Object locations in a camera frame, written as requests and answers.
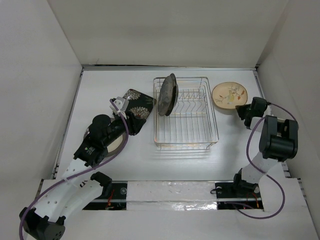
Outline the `black floral square plate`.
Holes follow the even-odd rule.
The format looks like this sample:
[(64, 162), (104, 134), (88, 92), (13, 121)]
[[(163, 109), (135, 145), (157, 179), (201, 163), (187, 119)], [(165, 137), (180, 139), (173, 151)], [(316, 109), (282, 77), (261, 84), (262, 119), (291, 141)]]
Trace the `black floral square plate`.
[(154, 102), (156, 101), (153, 97), (141, 93), (135, 89), (129, 89), (123, 96), (124, 99), (128, 100), (127, 111), (133, 113), (135, 117), (141, 119), (147, 119), (151, 114)]

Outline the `beige leaf pattern plate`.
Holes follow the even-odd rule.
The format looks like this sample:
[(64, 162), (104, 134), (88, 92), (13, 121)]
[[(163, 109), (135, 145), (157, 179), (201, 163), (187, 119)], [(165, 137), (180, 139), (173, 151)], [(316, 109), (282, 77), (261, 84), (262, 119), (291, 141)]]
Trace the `beige leaf pattern plate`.
[(223, 82), (212, 90), (213, 103), (222, 110), (234, 110), (248, 101), (248, 93), (244, 86), (237, 82)]

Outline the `grey reindeer round plate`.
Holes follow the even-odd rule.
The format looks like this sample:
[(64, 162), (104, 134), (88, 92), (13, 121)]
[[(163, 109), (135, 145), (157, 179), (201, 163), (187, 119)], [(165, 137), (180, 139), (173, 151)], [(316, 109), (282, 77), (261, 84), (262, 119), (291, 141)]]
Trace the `grey reindeer round plate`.
[(173, 97), (173, 89), (174, 89), (174, 84), (173, 84), (173, 79), (171, 75), (167, 76), (160, 88), (159, 96), (158, 96), (158, 114), (160, 116), (164, 116), (167, 111), (169, 110), (172, 97)]

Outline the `cream plate black glossy rim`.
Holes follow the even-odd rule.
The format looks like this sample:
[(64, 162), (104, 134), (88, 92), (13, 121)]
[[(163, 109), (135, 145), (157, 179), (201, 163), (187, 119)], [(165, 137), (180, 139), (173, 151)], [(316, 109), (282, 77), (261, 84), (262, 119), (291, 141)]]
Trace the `cream plate black glossy rim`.
[(175, 105), (177, 103), (178, 95), (179, 95), (179, 87), (178, 87), (178, 83), (177, 83), (177, 79), (176, 79), (175, 74), (171, 73), (170, 77), (171, 77), (171, 79), (173, 81), (173, 89), (172, 89), (173, 92), (172, 92), (171, 103), (170, 103), (169, 108), (168, 108), (168, 110), (167, 110), (167, 112), (165, 114), (166, 116), (169, 116), (172, 113), (172, 111), (173, 111), (173, 109), (174, 109), (174, 107), (175, 107)]

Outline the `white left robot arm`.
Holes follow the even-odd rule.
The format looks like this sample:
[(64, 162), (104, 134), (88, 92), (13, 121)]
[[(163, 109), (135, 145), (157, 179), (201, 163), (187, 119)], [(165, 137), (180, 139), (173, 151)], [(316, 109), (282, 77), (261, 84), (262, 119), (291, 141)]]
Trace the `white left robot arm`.
[(61, 180), (20, 212), (20, 239), (27, 233), (36, 240), (59, 240), (66, 229), (65, 220), (93, 199), (111, 194), (112, 179), (98, 170), (116, 157), (108, 155), (108, 147), (123, 137), (122, 151), (129, 136), (137, 135), (147, 121), (147, 116), (133, 110), (117, 111), (114, 117), (111, 120), (100, 114), (93, 118)]

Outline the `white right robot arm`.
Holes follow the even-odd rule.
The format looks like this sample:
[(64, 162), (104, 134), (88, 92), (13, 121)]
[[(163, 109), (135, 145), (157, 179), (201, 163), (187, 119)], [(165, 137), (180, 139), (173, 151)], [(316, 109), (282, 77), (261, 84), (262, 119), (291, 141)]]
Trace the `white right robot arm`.
[[(254, 97), (250, 104), (235, 107), (246, 128), (251, 130), (246, 145), (249, 164), (234, 175), (231, 184), (231, 191), (237, 197), (254, 192), (261, 178), (266, 176), (271, 168), (277, 163), (293, 159), (298, 152), (299, 124), (296, 118), (282, 120), (276, 116), (268, 115), (266, 110), (270, 105), (288, 112), (283, 107), (261, 97)], [(259, 130), (258, 153), (251, 159), (249, 156), (250, 143), (260, 123), (263, 123), (263, 126)]]

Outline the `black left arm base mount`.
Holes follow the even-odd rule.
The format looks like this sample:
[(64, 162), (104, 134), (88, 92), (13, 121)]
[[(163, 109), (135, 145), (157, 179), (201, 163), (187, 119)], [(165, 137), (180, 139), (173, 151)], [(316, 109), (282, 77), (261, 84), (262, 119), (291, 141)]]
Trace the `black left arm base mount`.
[(101, 194), (92, 200), (85, 210), (107, 210), (120, 211), (127, 208), (128, 183), (126, 181), (115, 181), (107, 175), (96, 172), (91, 180), (98, 182), (101, 187)]

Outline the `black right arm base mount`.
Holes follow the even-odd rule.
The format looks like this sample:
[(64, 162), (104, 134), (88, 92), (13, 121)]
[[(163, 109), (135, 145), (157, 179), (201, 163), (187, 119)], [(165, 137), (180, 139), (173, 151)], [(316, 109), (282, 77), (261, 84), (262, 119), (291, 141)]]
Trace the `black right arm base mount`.
[(232, 210), (235, 207), (242, 210), (264, 208), (259, 185), (243, 180), (242, 169), (234, 175), (233, 182), (216, 182), (210, 193), (220, 200), (219, 210)]

